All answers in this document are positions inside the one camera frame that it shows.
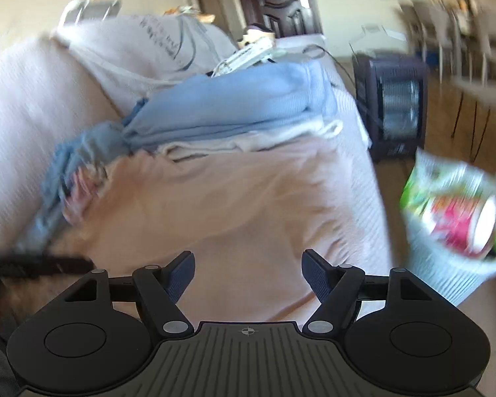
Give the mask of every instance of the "pillow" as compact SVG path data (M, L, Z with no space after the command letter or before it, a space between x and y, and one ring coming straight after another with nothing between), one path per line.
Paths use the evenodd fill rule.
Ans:
M151 97L212 71L237 48L214 25L191 16L117 16L64 25L54 36L101 84L123 116Z
M101 87L59 43L36 38L0 54L0 249L40 207L56 144L118 120Z

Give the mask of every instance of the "plastic bag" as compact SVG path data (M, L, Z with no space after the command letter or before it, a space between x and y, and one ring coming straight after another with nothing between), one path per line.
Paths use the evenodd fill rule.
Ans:
M496 197L496 181L466 162L439 158L418 150L415 167L402 192L400 207L405 214L421 221L421 231L429 233L422 218L429 199L438 196ZM496 255L496 223L492 237L492 251Z

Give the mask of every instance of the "crosshair marking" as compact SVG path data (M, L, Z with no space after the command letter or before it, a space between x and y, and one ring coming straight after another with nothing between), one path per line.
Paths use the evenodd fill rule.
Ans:
M254 330L253 328L250 328L250 327L246 327L246 328L243 328L242 330L240 330L242 334L244 335L252 335L254 334L255 332L257 332L257 330Z

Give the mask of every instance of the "can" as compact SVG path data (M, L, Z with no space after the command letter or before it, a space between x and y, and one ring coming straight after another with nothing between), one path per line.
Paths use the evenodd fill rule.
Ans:
M437 196L422 212L425 228L452 250L471 258L484 256L496 223L496 197Z

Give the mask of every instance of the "black strap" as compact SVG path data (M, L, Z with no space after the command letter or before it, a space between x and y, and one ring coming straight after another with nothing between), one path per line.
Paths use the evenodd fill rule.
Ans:
M83 257L54 257L48 252L0 252L0 278L36 279L51 275L84 275L94 269L94 263Z

